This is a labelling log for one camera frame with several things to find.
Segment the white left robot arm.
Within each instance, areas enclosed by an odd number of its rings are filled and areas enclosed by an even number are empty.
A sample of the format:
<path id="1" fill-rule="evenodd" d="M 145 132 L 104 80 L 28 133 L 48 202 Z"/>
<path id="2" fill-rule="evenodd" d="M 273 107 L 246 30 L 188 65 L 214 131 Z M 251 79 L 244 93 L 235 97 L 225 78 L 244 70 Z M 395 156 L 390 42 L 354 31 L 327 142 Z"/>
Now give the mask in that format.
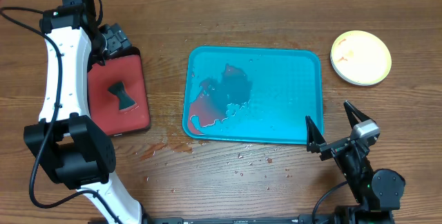
<path id="1" fill-rule="evenodd" d="M 84 195 L 108 223 L 149 223 L 142 204 L 118 178 L 111 139 L 92 121 L 88 107 L 87 73 L 105 64 L 107 42 L 99 31 L 102 13 L 94 0 L 62 0 L 40 21 L 48 51 L 44 105 L 37 124 L 26 126 L 25 144 L 35 156 L 29 195 L 49 209 Z M 42 168 L 49 179 L 74 190 L 56 203 L 40 203 L 35 179 Z"/>

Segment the black-handled scrub brush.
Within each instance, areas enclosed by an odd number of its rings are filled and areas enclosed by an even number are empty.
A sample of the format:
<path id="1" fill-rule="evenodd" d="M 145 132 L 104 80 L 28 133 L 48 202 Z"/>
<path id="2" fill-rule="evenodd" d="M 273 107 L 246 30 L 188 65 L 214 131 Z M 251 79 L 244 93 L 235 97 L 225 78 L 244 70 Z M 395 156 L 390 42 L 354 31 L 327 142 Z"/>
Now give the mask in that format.
<path id="1" fill-rule="evenodd" d="M 118 99 L 118 107 L 120 111 L 128 111 L 137 105 L 136 101 L 126 92 L 122 81 L 109 86 L 108 92 Z"/>

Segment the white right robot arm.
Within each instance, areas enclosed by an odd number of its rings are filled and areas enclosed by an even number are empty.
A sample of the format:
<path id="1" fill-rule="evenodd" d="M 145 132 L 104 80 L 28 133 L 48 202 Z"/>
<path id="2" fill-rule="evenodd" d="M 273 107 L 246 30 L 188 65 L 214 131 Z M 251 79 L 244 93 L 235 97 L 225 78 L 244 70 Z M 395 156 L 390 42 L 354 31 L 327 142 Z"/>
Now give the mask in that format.
<path id="1" fill-rule="evenodd" d="M 359 111 L 353 104 L 344 102 L 352 132 L 346 138 L 328 143 L 309 117 L 307 125 L 307 150 L 318 153 L 322 161 L 334 159 L 345 181 L 331 188 L 315 204 L 310 215 L 300 215 L 300 223 L 393 223 L 392 212 L 400 209 L 405 189 L 405 179 L 391 169 L 373 170 L 367 158 L 369 147 L 381 134 L 377 123 Z M 318 214 L 320 204 L 336 190 L 348 186 L 355 205 L 337 206 L 332 214 Z"/>

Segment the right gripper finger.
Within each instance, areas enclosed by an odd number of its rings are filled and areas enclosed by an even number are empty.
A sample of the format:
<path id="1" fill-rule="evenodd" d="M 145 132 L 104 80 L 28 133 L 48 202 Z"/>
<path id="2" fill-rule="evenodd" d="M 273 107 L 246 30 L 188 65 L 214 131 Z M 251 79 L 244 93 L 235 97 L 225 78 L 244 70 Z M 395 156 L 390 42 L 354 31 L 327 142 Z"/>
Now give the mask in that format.
<path id="1" fill-rule="evenodd" d="M 345 112 L 347 114 L 347 119 L 349 120 L 349 124 L 351 128 L 354 128 L 355 125 L 360 124 L 366 120 L 369 120 L 370 117 L 365 115 L 363 112 L 359 111 L 350 101 L 346 100 L 343 103 L 345 108 Z"/>
<path id="2" fill-rule="evenodd" d="M 305 117 L 307 125 L 307 151 L 320 153 L 326 141 L 309 115 Z"/>

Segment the light blue plate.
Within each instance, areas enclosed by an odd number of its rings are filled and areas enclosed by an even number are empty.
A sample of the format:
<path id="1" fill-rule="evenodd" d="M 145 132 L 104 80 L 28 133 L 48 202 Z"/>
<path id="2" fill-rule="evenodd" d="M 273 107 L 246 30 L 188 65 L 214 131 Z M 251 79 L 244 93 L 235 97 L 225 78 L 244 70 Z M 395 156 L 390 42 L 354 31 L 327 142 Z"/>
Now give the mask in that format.
<path id="1" fill-rule="evenodd" d="M 346 60 L 340 60 L 335 62 L 331 60 L 332 67 L 339 77 L 350 84 L 365 86 L 366 83 L 360 78 L 358 71 L 348 64 Z"/>

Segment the yellow-green plate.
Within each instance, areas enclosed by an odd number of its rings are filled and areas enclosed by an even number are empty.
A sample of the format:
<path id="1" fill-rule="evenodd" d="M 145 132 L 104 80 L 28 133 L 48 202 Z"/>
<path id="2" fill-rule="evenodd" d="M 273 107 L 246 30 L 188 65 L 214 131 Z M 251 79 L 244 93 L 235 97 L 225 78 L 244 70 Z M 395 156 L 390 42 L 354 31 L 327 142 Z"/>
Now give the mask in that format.
<path id="1" fill-rule="evenodd" d="M 392 57 L 384 42 L 362 30 L 351 30 L 338 36 L 331 47 L 331 60 L 346 60 L 358 71 L 365 86 L 382 82 L 392 67 Z"/>

